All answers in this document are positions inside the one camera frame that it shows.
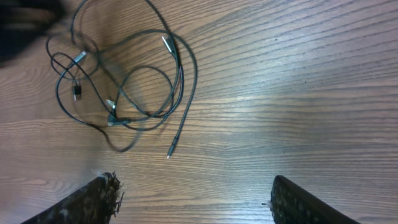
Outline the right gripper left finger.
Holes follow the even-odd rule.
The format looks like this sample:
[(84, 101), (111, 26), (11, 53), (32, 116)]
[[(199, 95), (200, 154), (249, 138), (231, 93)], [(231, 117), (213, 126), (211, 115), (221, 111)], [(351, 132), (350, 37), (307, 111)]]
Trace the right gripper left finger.
[(116, 174), (105, 172), (22, 224), (109, 224), (124, 194)]

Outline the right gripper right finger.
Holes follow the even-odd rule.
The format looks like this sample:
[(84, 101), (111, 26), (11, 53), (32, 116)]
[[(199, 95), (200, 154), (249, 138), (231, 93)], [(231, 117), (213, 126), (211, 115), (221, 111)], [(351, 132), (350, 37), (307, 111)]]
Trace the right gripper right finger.
[(283, 175), (274, 178), (269, 207), (275, 223), (359, 224)]

